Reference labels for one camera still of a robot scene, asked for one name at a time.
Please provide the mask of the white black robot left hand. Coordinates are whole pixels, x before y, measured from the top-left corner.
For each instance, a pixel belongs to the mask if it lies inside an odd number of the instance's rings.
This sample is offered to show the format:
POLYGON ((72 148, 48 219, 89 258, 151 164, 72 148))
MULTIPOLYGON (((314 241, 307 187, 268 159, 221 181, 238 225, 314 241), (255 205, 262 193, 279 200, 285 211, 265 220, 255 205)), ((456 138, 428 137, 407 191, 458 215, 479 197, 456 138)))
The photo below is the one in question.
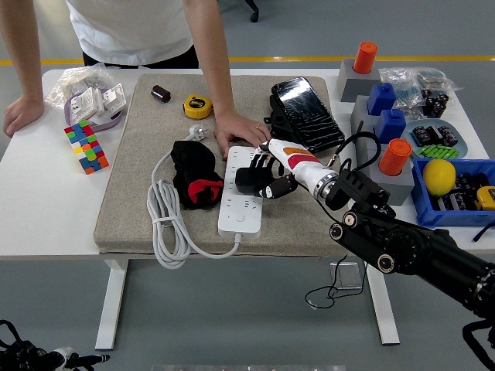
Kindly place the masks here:
POLYGON ((56 360, 54 370, 94 370, 95 365, 111 359, 108 354, 80 356, 70 347, 55 349, 52 354, 56 360))

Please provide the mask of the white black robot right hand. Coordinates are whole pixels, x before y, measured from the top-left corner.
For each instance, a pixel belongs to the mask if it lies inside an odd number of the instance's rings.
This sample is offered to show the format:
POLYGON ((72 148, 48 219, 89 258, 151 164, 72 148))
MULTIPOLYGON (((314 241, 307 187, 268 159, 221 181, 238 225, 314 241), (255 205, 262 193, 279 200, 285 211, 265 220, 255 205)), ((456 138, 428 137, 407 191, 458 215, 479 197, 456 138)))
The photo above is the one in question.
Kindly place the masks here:
POLYGON ((294 192, 299 183, 305 183, 314 199, 324 201, 338 177, 304 146, 290 141, 273 138, 262 143, 251 164, 263 168, 266 158, 277 160, 289 174, 257 186, 254 195, 264 199, 281 198, 294 192))

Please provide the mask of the person's right hand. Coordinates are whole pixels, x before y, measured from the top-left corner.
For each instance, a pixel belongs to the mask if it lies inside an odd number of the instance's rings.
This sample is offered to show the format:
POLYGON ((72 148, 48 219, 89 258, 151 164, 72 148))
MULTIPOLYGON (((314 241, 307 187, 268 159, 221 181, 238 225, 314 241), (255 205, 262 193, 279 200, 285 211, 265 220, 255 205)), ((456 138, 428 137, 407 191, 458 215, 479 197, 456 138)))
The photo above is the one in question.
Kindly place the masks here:
POLYGON ((44 102, 40 98, 22 95, 5 109, 3 131, 12 138, 14 133, 39 119, 44 112, 44 102))

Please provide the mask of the person's left hand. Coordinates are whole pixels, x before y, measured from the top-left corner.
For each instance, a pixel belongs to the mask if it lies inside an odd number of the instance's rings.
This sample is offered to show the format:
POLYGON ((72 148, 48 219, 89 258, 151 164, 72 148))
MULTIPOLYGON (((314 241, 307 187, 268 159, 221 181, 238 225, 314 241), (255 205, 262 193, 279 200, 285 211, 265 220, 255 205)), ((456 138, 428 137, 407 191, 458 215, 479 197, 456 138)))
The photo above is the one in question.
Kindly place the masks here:
POLYGON ((254 147, 258 147, 271 138, 270 131, 265 124, 253 121, 235 111, 216 112, 215 121, 214 134, 223 160, 227 159, 230 143, 236 138, 243 139, 254 147))

